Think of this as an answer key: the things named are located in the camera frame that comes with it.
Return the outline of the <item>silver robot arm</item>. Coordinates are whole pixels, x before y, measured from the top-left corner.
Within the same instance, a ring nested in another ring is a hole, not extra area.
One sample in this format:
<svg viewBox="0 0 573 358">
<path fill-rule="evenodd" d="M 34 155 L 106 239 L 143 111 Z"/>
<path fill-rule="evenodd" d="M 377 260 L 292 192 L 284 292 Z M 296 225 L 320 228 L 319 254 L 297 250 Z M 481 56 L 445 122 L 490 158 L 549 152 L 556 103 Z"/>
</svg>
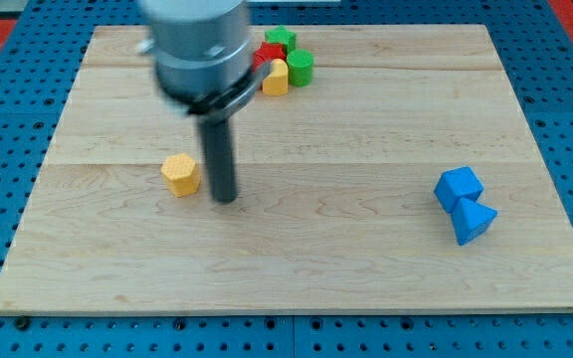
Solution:
<svg viewBox="0 0 573 358">
<path fill-rule="evenodd" d="M 271 64 L 253 67 L 244 0 L 139 0 L 161 90 L 206 120 L 230 117 L 255 95 Z"/>
</svg>

